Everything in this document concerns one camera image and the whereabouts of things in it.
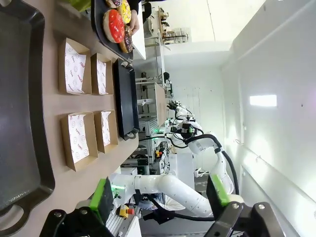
red frosted donut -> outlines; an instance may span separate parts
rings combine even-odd
[[[113,43],[121,43],[124,40],[124,23],[118,11],[111,9],[104,14],[103,30]]]

green light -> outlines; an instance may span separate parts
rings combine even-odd
[[[113,189],[125,189],[125,187],[117,186],[117,185],[111,185],[112,190]]]

black sleeve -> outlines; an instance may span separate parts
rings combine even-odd
[[[141,0],[127,0],[131,10],[135,10],[138,13],[138,3]]]

yellow frosted donut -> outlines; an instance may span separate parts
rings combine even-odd
[[[122,16],[124,24],[128,24],[130,22],[131,12],[127,0],[123,0],[122,5],[119,6],[117,10]]]

tray of donuts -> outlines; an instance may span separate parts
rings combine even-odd
[[[127,0],[91,0],[91,25],[99,41],[129,62],[133,60],[130,19]]]

